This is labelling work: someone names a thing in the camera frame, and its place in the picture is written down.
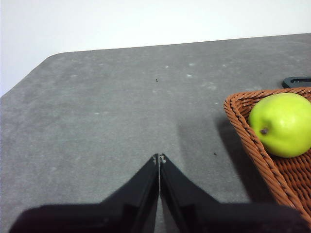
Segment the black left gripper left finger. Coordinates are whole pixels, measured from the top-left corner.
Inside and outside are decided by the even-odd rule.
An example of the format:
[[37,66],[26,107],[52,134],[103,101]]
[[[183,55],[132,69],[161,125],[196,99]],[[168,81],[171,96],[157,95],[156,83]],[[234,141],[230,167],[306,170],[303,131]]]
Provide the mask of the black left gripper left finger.
[[158,154],[100,203],[41,205],[22,212],[12,233],[152,232],[158,198]]

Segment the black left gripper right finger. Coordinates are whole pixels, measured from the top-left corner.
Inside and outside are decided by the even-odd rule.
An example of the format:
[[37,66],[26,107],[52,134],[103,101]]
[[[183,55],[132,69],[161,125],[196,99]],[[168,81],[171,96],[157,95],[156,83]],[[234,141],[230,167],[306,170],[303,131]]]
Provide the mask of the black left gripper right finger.
[[182,233],[309,233],[300,213],[273,203],[220,203],[159,156],[161,197]]

